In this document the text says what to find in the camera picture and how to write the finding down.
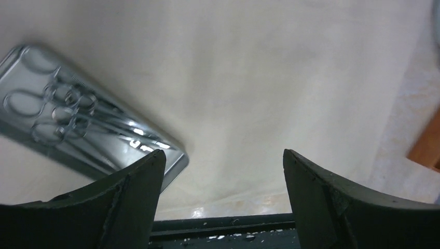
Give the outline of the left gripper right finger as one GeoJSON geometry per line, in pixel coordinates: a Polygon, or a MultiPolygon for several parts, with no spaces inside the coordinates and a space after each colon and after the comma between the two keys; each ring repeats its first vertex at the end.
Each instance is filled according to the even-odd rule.
{"type": "Polygon", "coordinates": [[[439,248],[439,206],[367,188],[286,149],[283,168],[302,248],[439,248]]]}

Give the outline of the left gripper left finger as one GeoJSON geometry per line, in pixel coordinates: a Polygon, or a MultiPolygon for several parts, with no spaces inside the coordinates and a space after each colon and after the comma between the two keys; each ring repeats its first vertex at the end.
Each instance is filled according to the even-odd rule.
{"type": "Polygon", "coordinates": [[[147,248],[166,166],[155,150],[49,201],[1,205],[1,248],[147,248]]]}

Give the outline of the metal instrument tray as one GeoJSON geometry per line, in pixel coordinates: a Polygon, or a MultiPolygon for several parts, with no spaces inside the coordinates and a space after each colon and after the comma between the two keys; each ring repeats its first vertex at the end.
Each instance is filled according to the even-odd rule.
{"type": "Polygon", "coordinates": [[[1,134],[95,181],[155,150],[166,155],[162,189],[189,165],[182,147],[40,45],[1,60],[1,134]]]}

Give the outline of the beige cloth drape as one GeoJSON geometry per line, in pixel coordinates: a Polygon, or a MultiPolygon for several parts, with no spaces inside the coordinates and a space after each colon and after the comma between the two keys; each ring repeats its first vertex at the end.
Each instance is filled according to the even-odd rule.
{"type": "Polygon", "coordinates": [[[1,54],[48,44],[186,149],[157,219],[288,213],[293,149],[370,178],[431,1],[1,1],[1,54]]]}

